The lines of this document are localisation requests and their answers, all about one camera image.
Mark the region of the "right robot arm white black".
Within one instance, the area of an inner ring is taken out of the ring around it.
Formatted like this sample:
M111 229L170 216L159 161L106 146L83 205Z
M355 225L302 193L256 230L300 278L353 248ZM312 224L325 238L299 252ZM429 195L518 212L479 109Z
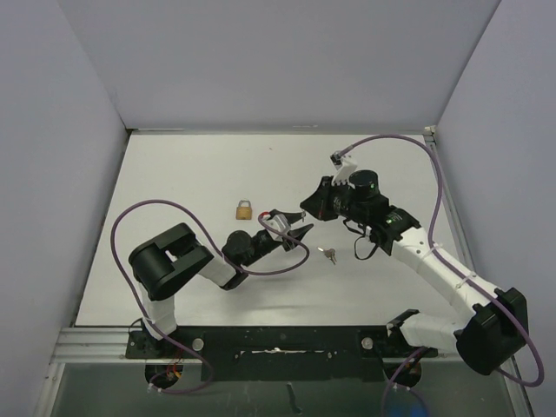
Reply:
M343 217L358 224L372 243L407 265L434 288L458 315L456 321L407 311L390 322L389 349L398 355L415 347L459 354L475 372L491 374L526 344L525 296L502 290L476 275L427 239L427 231L406 210L381 194L372 170L357 170L343 184L324 176L301 208L320 221Z

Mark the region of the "small brass padlock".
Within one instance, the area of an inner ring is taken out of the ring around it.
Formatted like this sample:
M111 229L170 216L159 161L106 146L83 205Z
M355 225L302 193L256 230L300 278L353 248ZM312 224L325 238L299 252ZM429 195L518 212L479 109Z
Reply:
M251 220L252 215L253 215L253 209L252 209L251 201L240 200L236 207L235 219L241 221Z

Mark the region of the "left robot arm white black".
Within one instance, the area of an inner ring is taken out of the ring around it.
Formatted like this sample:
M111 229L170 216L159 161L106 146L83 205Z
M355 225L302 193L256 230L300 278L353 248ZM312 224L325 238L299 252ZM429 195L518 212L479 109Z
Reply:
M263 221L279 234L264 228L255 235L236 230L228 236L220 255L203 246L195 232L179 223L146 241L129 255L129 265L139 283L146 317L142 319L147 334L146 347L156 356L172 354L177 343L175 294L199 275L218 288L231 290L241 285L248 274L238 270L247 268L277 248L288 252L314 225L293 229L292 225L304 214L272 210Z

